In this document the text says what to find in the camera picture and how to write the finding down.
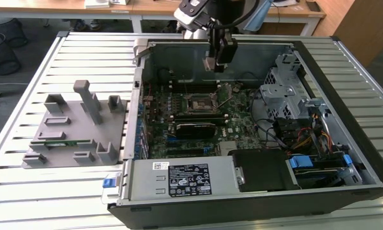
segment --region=slatted metal surface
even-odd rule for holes
[[[20,165],[43,119],[43,102],[48,93],[60,92],[67,100],[79,100],[72,90],[73,82],[88,79],[91,91],[97,93],[99,99],[104,100],[109,95],[130,99],[132,46],[140,37],[180,38],[177,34],[109,33],[72,33],[67,38],[57,38],[0,135],[0,230],[126,229],[100,199],[103,178],[119,172],[121,165],[32,170],[24,170]],[[238,39],[293,40],[298,37],[240,36]],[[374,82],[359,73],[331,39],[302,37],[302,41],[383,156],[381,89],[373,87]],[[355,203],[327,215],[181,229],[286,229],[286,226],[296,230],[383,229],[383,197]]]

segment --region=blue handle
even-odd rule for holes
[[[264,20],[266,19],[266,16],[268,16],[269,9],[272,7],[272,3],[273,3],[273,0],[265,0],[262,2],[246,26],[244,27],[245,30],[249,30],[249,31],[260,30]]]

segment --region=power supply label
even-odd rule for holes
[[[169,195],[172,197],[212,195],[208,164],[169,166]]]

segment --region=gray plastic shroud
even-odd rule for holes
[[[83,101],[65,101],[51,94],[48,111],[23,159],[23,168],[115,165],[124,132],[126,101],[112,95],[99,100],[89,81],[73,86]]]

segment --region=motherboard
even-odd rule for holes
[[[145,83],[148,158],[221,156],[261,148],[250,117],[254,94],[238,82]]]

